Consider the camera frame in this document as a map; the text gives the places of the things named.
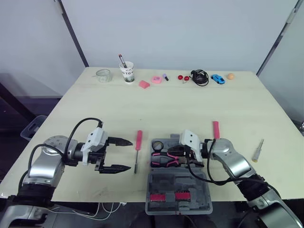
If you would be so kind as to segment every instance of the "white wall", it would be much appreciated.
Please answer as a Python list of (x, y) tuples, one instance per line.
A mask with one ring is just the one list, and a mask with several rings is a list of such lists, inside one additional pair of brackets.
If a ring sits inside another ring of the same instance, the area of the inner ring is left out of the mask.
[(90, 66), (257, 72), (296, 0), (63, 0)]
[(0, 1), (0, 82), (15, 96), (61, 96), (85, 68), (57, 4)]
[(290, 118), (304, 120), (304, 4), (259, 78)]

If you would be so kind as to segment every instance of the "toolbox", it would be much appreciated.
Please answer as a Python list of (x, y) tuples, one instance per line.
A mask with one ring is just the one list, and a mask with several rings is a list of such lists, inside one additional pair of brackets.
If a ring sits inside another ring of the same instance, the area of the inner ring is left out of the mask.
[[(148, 215), (203, 215), (212, 212), (208, 183), (193, 177), (187, 164), (176, 161), (178, 158), (168, 152), (170, 148), (179, 146), (179, 137), (178, 134), (171, 134), (169, 139), (151, 141), (151, 172), (148, 175), (145, 204)], [(157, 150), (152, 147), (155, 142), (161, 144)], [(197, 176), (206, 178), (201, 167), (190, 165)]]

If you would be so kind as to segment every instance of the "gray tool case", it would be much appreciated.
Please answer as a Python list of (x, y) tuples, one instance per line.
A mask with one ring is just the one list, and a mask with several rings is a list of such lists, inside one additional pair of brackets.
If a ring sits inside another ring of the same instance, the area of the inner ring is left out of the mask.
[[(166, 152), (170, 147), (179, 145), (179, 135), (172, 134), (170, 139), (152, 140), (151, 153), (154, 152), (152, 143), (155, 141), (162, 142), (162, 151)], [(197, 176), (206, 178), (201, 167), (191, 164), (191, 169)], [(176, 199), (176, 193), (190, 194), (190, 199)], [(155, 196), (161, 196), (161, 200), (155, 200)], [(212, 210), (208, 184), (193, 177), (186, 164), (180, 167), (151, 168), (145, 204), (148, 215), (203, 215), (211, 214)]]

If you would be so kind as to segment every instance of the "orange ball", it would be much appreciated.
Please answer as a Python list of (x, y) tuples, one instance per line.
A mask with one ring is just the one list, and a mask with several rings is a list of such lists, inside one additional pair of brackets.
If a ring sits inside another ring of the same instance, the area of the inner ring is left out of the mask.
[(227, 79), (232, 80), (234, 78), (234, 74), (230, 73), (227, 75)]

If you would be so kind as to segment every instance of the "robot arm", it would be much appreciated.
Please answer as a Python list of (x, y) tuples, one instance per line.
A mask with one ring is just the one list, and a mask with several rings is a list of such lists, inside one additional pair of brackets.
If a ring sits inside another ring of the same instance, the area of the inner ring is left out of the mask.
[[(67, 137), (58, 135), (50, 137), (44, 144), (64, 153), (67, 141)], [(41, 154), (23, 178), (17, 195), (9, 197), (13, 205), (6, 210), (0, 228), (10, 227), (12, 222), (25, 225), (42, 224), (48, 214), (48, 208), (53, 206), (51, 199), (65, 165), (77, 166), (79, 161), (84, 165), (91, 163), (95, 164), (95, 170), (99, 173), (112, 174), (130, 169), (131, 167), (124, 165), (104, 166), (106, 147), (110, 143), (116, 146), (132, 145), (128, 140), (108, 137), (107, 132), (97, 127), (88, 135), (85, 143), (71, 140), (64, 158), (55, 150), (42, 147)]]
[[(222, 163), (224, 170), (240, 189), (247, 204), (259, 212), (258, 225), (267, 228), (303, 228), (299, 218), (282, 201), (280, 196), (269, 187), (262, 177), (257, 175), (251, 164), (236, 150), (227, 139), (217, 139), (211, 149), (212, 140), (201, 143), (196, 134), (185, 130), (180, 137), (180, 144), (188, 146), (193, 151), (197, 161), (208, 158), (209, 152), (212, 160)], [(260, 180), (237, 180), (250, 178)]]

